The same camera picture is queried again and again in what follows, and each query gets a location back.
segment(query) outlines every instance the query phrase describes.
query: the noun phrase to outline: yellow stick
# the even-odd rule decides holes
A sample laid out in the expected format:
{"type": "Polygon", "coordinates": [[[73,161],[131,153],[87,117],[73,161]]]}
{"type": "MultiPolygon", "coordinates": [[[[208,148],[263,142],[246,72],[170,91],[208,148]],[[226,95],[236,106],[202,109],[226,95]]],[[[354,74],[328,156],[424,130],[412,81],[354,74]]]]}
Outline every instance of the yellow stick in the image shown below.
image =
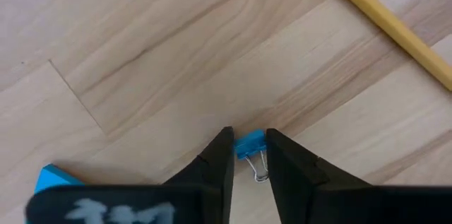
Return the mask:
{"type": "Polygon", "coordinates": [[[452,91],[452,66],[430,49],[379,0],[351,0],[431,75],[452,91]]]}

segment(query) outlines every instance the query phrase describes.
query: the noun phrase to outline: binder clip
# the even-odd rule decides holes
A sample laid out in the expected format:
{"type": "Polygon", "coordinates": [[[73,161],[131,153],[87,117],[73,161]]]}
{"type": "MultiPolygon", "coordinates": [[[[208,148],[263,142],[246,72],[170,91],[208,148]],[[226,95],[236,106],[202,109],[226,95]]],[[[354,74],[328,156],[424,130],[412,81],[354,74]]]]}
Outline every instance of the binder clip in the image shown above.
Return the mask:
{"type": "Polygon", "coordinates": [[[254,172],[254,180],[256,182],[265,182],[268,179],[268,168],[265,156],[263,152],[267,149],[265,142],[265,133],[262,129],[257,129],[244,137],[236,140],[234,149],[237,152],[237,158],[239,160],[245,159],[254,172]],[[250,157],[260,153],[262,159],[262,165],[266,173],[264,175],[258,175],[256,167],[253,165],[250,157]]]}

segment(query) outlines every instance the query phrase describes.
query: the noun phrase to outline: wooden floor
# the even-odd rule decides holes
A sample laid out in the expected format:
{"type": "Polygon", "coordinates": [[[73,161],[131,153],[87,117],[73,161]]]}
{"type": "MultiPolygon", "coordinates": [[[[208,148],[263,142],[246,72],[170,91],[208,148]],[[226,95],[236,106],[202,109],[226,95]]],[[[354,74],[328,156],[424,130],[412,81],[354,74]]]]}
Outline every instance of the wooden floor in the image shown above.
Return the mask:
{"type": "MultiPolygon", "coordinates": [[[[452,64],[452,0],[381,0],[452,64]]],[[[40,168],[154,184],[232,125],[374,184],[452,185],[452,95],[347,0],[0,0],[0,223],[40,168]]],[[[231,223],[278,223],[236,164],[231,223]]]]}

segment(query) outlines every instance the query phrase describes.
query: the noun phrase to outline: blue plastic part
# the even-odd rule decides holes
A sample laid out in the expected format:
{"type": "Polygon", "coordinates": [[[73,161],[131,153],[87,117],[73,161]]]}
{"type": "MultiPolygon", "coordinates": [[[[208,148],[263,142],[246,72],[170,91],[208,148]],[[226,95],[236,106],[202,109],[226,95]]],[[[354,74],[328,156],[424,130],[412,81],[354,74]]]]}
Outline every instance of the blue plastic part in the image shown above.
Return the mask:
{"type": "Polygon", "coordinates": [[[59,185],[83,185],[83,183],[56,166],[49,164],[41,170],[35,193],[59,185]]]}
{"type": "Polygon", "coordinates": [[[265,138],[265,132],[262,129],[257,129],[236,140],[234,149],[237,158],[242,160],[247,156],[251,157],[260,151],[265,151],[267,149],[265,138]]]}

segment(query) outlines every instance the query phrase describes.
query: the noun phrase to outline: black object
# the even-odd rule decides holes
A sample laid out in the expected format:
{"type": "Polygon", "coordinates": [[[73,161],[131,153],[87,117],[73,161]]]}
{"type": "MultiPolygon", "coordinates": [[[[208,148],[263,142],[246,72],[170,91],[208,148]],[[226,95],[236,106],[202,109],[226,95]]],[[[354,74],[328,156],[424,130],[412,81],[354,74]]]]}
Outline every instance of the black object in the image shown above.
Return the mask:
{"type": "MultiPolygon", "coordinates": [[[[27,219],[31,224],[83,223],[81,211],[90,205],[100,223],[229,223],[233,143],[232,128],[224,128],[162,185],[47,189],[32,197],[27,219]]],[[[372,186],[276,129],[267,130],[266,143],[282,224],[452,223],[450,187],[372,186]]]]}

